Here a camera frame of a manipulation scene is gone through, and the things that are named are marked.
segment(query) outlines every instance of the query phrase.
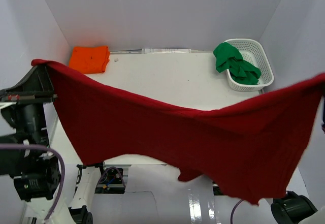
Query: white table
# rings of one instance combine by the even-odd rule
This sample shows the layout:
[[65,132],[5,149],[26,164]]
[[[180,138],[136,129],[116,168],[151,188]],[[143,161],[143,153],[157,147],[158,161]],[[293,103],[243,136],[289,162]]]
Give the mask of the white table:
[[[258,91],[232,90],[226,75],[216,71],[212,53],[114,54],[110,56],[105,73],[88,76],[105,85],[200,110],[220,109],[259,94]],[[51,147],[62,155],[66,164],[81,164],[60,121],[57,122]],[[108,159],[105,163],[133,165],[163,162],[132,154]]]

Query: blue wire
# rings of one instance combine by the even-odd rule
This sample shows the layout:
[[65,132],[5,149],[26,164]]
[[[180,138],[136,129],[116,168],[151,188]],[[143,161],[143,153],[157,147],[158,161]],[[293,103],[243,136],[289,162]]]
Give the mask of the blue wire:
[[108,185],[110,185],[113,181],[114,181],[115,178],[113,178],[111,181],[109,181],[108,183],[106,183],[106,187],[108,187]]

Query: white plastic basket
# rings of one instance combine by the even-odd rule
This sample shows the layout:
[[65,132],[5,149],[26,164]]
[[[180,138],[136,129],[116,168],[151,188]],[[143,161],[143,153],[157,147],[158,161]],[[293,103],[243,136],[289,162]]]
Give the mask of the white plastic basket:
[[229,86],[236,91],[257,91],[273,83],[274,76],[271,70],[270,63],[265,55],[262,45],[250,39],[231,39],[226,40],[232,46],[236,47],[242,54],[244,60],[253,64],[261,71],[261,77],[258,80],[257,85],[246,85],[235,82],[227,69],[226,74],[228,78]]

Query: small object on table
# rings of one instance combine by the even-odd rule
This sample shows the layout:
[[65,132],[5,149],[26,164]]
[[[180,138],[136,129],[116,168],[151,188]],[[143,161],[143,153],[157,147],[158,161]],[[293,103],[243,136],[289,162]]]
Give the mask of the small object on table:
[[251,63],[244,60],[239,50],[231,44],[224,42],[213,51],[217,58],[216,69],[223,72],[229,69],[232,79],[237,83],[256,85],[261,71]]
[[69,67],[83,74],[103,73],[109,61],[107,46],[95,48],[75,47],[69,61]]

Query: basket rim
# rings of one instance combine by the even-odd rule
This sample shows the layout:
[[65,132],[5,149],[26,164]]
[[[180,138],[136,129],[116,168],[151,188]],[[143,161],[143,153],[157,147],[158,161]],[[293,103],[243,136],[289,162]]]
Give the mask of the basket rim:
[[274,81],[274,75],[273,75],[273,72],[272,72],[272,69],[271,69],[271,66],[270,66],[270,62],[268,60],[268,57],[266,56],[265,52],[264,52],[264,49],[263,49],[263,46],[256,40],[252,40],[252,39],[229,39],[229,40],[226,40],[225,42],[228,42],[228,41],[250,41],[252,43],[255,43],[256,45],[258,45],[258,47],[261,49],[262,51],[262,54],[264,55],[265,59],[266,59],[266,64],[268,66],[268,69],[269,71],[271,72],[271,81],[268,82],[268,83],[263,83],[263,84],[257,84],[257,85],[250,85],[250,84],[241,84],[241,83],[237,83],[235,80],[233,80],[233,78],[231,77],[230,75],[230,71],[229,69],[227,69],[227,76],[228,78],[231,80],[232,83],[234,83],[235,85],[237,86],[240,86],[240,87],[246,87],[246,88],[257,88],[257,87],[266,87],[266,86],[269,86],[273,83]]

